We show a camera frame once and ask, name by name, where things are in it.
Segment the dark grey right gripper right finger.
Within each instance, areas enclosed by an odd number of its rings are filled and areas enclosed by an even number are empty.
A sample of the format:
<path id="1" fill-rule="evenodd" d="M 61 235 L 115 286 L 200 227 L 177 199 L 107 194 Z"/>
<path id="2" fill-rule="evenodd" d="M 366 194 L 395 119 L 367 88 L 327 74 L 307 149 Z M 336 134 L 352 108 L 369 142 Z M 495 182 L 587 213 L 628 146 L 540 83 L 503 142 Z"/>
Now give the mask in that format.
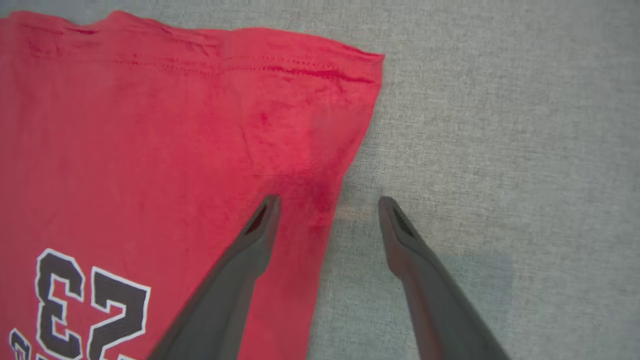
<path id="1" fill-rule="evenodd" d="M 400 205 L 378 200 L 390 271 L 402 283 L 420 360 L 510 360 Z"/>

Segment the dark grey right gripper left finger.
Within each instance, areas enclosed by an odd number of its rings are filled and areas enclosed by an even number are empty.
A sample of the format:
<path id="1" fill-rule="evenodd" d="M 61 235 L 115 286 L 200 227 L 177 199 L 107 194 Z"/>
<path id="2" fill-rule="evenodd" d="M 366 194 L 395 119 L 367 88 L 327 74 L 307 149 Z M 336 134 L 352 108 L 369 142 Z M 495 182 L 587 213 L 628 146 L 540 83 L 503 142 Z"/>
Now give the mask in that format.
<path id="1" fill-rule="evenodd" d="M 270 263 L 281 212 L 278 195 L 263 198 L 147 360 L 238 360 L 254 287 Z"/>

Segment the red and white jersey shirt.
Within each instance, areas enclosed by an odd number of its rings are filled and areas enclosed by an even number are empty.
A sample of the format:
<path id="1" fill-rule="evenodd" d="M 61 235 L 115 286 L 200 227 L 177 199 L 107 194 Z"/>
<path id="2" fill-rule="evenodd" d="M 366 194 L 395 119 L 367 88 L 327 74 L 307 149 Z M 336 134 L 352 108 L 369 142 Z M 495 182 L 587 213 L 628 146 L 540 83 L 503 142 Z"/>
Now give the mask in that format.
<path id="1" fill-rule="evenodd" d="M 267 194 L 238 360 L 306 360 L 384 59 L 123 11 L 0 18 L 0 360 L 146 360 Z"/>

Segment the grey upholstered sofa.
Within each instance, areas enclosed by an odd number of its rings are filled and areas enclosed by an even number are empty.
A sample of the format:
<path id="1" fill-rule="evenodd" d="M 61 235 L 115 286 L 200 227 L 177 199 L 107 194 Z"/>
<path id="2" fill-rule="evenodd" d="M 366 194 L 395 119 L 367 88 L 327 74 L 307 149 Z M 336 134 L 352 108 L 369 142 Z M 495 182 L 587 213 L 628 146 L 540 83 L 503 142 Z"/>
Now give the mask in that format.
<path id="1" fill-rule="evenodd" d="M 512 360 L 640 360 L 640 0 L 0 0 L 0 16 L 16 10 L 279 28 L 385 54 L 308 360 L 418 357 L 381 195 Z"/>

